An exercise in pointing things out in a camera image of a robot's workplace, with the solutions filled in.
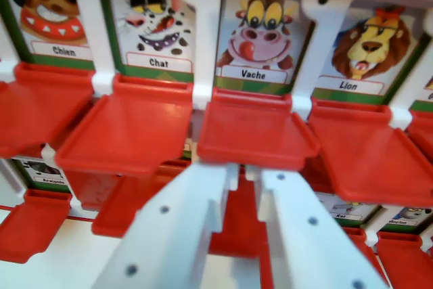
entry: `cartoon dog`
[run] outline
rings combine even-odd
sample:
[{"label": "cartoon dog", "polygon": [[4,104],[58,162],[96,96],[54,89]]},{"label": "cartoon dog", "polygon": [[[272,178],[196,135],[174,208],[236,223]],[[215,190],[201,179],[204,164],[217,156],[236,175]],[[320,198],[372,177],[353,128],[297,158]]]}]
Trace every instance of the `cartoon dog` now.
[{"label": "cartoon dog", "polygon": [[394,217],[394,219],[416,219],[422,215],[423,211],[425,211],[426,214],[432,213],[432,209],[404,208],[397,216]]},{"label": "cartoon dog", "polygon": [[216,63],[217,67],[233,60],[254,68],[270,69],[277,64],[283,70],[293,66],[289,55],[291,40],[286,24],[292,22],[290,12],[284,11],[284,0],[242,1],[236,13],[241,22],[231,33],[229,46]]},{"label": "cartoon dog", "polygon": [[137,29],[142,43],[139,51],[148,47],[155,51],[170,49],[171,54],[181,55],[182,48],[189,43],[185,40],[191,30],[184,26],[184,13],[180,12],[182,0],[129,0],[133,14],[124,20],[129,26]]},{"label": "cartoon dog", "polygon": [[376,9],[375,16],[343,32],[332,56],[335,69],[350,79],[366,79],[396,66],[406,55],[410,35],[400,19],[404,7]]},{"label": "cartoon dog", "polygon": [[14,0],[21,10],[22,30],[44,41],[86,43],[76,0]]}]

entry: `red plastic flap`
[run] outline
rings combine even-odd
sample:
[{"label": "red plastic flap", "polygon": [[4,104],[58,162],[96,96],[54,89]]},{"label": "red plastic flap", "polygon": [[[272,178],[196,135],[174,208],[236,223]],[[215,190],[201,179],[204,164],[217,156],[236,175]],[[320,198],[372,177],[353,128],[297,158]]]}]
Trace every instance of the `red plastic flap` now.
[{"label": "red plastic flap", "polygon": [[314,103],[309,125],[334,190],[347,201],[433,206],[433,166],[389,120],[387,106]]},{"label": "red plastic flap", "polygon": [[433,112],[411,111],[413,120],[407,132],[421,151],[433,162]]},{"label": "red plastic flap", "polygon": [[344,231],[346,232],[347,236],[352,240],[353,244],[357,246],[361,253],[363,253],[364,256],[368,259],[368,261],[374,266],[376,271],[379,272],[384,281],[388,283],[388,280],[386,279],[386,276],[382,268],[380,267],[379,261],[376,258],[373,249],[365,244],[365,240],[367,239],[365,232],[359,228],[346,227],[344,227]]},{"label": "red plastic flap", "polygon": [[192,113],[192,84],[116,76],[58,150],[63,169],[152,174],[182,156]]},{"label": "red plastic flap", "polygon": [[394,289],[431,289],[433,260],[411,234],[378,233],[378,255]]},{"label": "red plastic flap", "polygon": [[45,252],[68,216],[71,198],[66,193],[27,190],[24,203],[0,225],[0,260],[25,263]]},{"label": "red plastic flap", "polygon": [[121,177],[92,224],[97,235],[123,237],[135,213],[189,165],[178,160],[162,165],[150,177]]},{"label": "red plastic flap", "polygon": [[0,87],[0,157],[52,141],[90,101],[93,72],[19,64]]},{"label": "red plastic flap", "polygon": [[300,170],[319,144],[297,113],[289,95],[252,94],[215,89],[206,108],[199,156],[211,162],[238,162]]}]

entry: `name label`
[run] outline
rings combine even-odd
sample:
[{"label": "name label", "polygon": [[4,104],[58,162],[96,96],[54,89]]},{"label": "name label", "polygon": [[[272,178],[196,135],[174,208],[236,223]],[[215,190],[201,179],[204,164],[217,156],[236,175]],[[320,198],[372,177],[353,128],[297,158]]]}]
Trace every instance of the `name label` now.
[{"label": "name label", "polygon": [[89,47],[76,45],[62,45],[41,41],[31,42],[33,53],[51,55],[53,57],[72,58],[81,60],[92,60],[92,53]]},{"label": "name label", "polygon": [[67,185],[66,182],[62,179],[50,179],[48,177],[40,177],[40,176],[35,176],[35,177],[33,177],[33,179],[36,182],[41,182],[41,183]]},{"label": "name label", "polygon": [[285,84],[290,82],[286,71],[257,69],[243,66],[223,66],[221,76],[247,81],[264,81],[266,83]]},{"label": "name label", "polygon": [[384,84],[374,81],[355,81],[353,79],[323,75],[319,77],[317,87],[335,89],[337,91],[347,91],[351,93],[380,95],[384,88]]},{"label": "name label", "polygon": [[388,222],[391,225],[408,225],[408,226],[415,226],[417,224],[416,221],[410,221],[410,220],[401,220],[401,219],[392,219]]},{"label": "name label", "polygon": [[192,62],[188,59],[181,58],[171,58],[159,55],[148,55],[144,53],[128,52],[127,64],[129,66],[192,73]]},{"label": "name label", "polygon": [[356,215],[344,215],[342,213],[331,213],[331,216],[334,218],[339,219],[348,219],[348,220],[363,220],[362,216],[356,216]]}]

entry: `cow eye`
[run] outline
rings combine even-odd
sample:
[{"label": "cow eye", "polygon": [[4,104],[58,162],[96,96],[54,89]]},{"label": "cow eye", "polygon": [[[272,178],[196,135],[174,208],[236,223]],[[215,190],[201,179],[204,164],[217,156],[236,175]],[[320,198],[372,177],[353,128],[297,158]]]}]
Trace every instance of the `cow eye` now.
[{"label": "cow eye", "polygon": [[283,6],[280,3],[272,3],[266,9],[265,27],[268,30],[275,30],[283,19]]},{"label": "cow eye", "polygon": [[251,2],[250,7],[248,7],[248,12],[246,14],[247,23],[252,28],[257,28],[260,26],[265,15],[265,7],[263,2],[260,0],[254,0]]}]

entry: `character card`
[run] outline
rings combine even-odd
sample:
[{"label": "character card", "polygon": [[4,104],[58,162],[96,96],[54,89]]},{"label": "character card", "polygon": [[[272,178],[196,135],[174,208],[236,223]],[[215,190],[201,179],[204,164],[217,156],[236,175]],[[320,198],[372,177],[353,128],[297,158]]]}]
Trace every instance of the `character card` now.
[{"label": "character card", "polygon": [[400,213],[391,219],[389,225],[416,226],[432,215],[432,209],[404,208]]},{"label": "character card", "polygon": [[110,0],[110,6],[125,74],[192,81],[192,8],[182,0]]},{"label": "character card", "polygon": [[77,0],[7,0],[29,51],[92,60]]},{"label": "character card", "polygon": [[309,28],[300,0],[223,0],[216,85],[287,92]]},{"label": "character card", "polygon": [[363,102],[381,104],[422,36],[423,15],[421,9],[354,1],[313,95],[356,102],[347,94],[367,94],[374,96]]}]

